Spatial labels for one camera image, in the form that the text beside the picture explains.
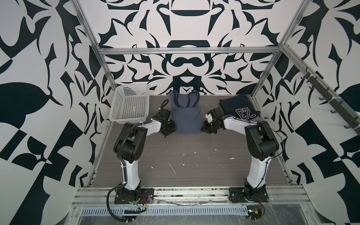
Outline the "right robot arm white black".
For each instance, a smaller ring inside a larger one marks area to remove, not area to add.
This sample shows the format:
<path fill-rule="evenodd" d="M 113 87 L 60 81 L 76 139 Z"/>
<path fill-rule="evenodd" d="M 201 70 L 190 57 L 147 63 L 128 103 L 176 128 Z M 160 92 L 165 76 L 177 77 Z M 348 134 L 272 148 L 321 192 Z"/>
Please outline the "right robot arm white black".
<path fill-rule="evenodd" d="M 232 130 L 246 137 L 251 155 L 250 171 L 244 187 L 229 188 L 229 200 L 240 202 L 267 202 L 266 175 L 270 162 L 276 157 L 279 143 L 266 121 L 246 121 L 235 116 L 224 115 L 220 108 L 207 112 L 202 132 L 216 134 L 219 129 Z"/>

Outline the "black wall hook rack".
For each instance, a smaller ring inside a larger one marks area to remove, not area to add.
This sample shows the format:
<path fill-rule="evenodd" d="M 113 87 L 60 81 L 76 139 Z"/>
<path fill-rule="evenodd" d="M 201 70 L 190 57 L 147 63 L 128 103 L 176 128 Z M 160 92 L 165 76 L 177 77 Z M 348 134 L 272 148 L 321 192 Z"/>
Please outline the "black wall hook rack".
<path fill-rule="evenodd" d="M 318 74 L 310 71 L 309 67 L 305 68 L 306 74 L 302 80 L 306 80 L 310 84 L 310 92 L 316 90 L 320 94 L 319 100 L 330 104 L 333 110 L 332 114 L 338 114 L 347 125 L 345 129 L 352 129 L 357 135 L 360 135 L 360 115 L 353 110 L 350 105 L 337 94 Z"/>

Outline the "white plastic laundry basket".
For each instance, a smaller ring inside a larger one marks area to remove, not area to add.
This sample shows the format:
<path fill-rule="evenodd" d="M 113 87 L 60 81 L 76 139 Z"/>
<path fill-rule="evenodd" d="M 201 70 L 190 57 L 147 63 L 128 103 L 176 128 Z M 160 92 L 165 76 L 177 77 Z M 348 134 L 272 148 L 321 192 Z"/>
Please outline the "white plastic laundry basket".
<path fill-rule="evenodd" d="M 109 120 L 119 124 L 146 121 L 149 115 L 150 86 L 126 84 L 114 91 Z"/>

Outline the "grey blue printed tank top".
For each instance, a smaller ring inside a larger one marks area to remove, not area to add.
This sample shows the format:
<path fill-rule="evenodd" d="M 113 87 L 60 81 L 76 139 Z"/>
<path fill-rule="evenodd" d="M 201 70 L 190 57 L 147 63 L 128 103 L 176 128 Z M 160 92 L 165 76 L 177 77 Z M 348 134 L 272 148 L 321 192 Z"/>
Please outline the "grey blue printed tank top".
<path fill-rule="evenodd" d="M 176 133 L 201 133 L 203 119 L 199 106 L 200 94 L 192 90 L 189 94 L 180 94 L 177 90 L 169 93 L 172 105 L 172 120 Z"/>

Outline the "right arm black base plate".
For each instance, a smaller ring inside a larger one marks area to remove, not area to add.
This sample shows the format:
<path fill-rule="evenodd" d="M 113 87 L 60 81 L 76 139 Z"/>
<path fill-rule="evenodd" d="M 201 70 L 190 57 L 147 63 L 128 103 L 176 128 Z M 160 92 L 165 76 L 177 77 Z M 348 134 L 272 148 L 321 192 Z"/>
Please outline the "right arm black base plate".
<path fill-rule="evenodd" d="M 261 188 L 231 187 L 229 188 L 229 200 L 233 203 L 267 203 L 269 199 L 265 186 Z"/>

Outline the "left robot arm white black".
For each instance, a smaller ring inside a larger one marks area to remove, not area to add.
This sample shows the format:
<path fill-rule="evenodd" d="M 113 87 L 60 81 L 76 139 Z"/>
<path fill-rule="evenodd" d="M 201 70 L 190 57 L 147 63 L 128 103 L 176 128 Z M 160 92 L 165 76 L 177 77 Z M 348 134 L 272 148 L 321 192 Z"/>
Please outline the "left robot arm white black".
<path fill-rule="evenodd" d="M 143 153 L 146 137 L 159 132 L 165 137 L 174 133 L 177 127 L 170 115 L 170 110 L 160 108 L 154 117 L 144 122 L 127 122 L 124 125 L 113 148 L 123 171 L 123 182 L 117 190 L 118 201 L 137 201 L 140 198 L 138 160 Z"/>

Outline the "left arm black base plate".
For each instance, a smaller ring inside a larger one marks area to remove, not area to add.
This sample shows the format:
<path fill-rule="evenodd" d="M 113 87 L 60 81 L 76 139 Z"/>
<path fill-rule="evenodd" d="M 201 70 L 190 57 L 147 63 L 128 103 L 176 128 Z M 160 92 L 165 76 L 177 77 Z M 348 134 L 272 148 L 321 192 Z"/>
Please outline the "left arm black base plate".
<path fill-rule="evenodd" d="M 138 204 L 146 204 L 152 201 L 154 198 L 153 188 L 140 188 L 135 190 L 129 190 L 122 188 L 116 191 L 115 204 L 128 204 L 136 202 Z"/>

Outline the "navy tank top red trim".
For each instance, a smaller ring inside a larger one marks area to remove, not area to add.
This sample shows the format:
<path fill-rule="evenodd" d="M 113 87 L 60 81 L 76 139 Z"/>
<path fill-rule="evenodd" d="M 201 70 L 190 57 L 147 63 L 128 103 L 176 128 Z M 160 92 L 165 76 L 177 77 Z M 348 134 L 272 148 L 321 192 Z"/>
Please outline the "navy tank top red trim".
<path fill-rule="evenodd" d="M 235 116 L 238 119 L 255 122 L 262 120 L 261 112 L 256 110 L 247 95 L 241 94 L 219 102 L 225 115 Z"/>

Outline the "small green circuit board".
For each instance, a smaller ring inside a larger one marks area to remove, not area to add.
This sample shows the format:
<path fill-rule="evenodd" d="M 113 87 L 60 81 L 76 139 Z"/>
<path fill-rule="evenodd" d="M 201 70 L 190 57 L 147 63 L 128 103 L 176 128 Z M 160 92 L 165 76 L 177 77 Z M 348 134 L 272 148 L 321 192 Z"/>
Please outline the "small green circuit board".
<path fill-rule="evenodd" d="M 261 205 L 258 206 L 250 205 L 247 208 L 247 213 L 248 213 L 248 215 L 246 216 L 247 219 L 256 221 L 259 220 L 264 215 L 264 208 Z"/>

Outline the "aluminium frame enclosure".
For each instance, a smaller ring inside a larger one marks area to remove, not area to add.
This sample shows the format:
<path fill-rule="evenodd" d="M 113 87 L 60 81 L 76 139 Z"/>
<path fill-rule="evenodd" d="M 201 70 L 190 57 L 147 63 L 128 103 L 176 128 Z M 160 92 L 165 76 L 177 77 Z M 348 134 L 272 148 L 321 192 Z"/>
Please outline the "aluminium frame enclosure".
<path fill-rule="evenodd" d="M 302 77 L 360 115 L 359 1 L 75 1 L 111 85 L 252 94 L 296 183 L 360 184 L 360 136 Z"/>

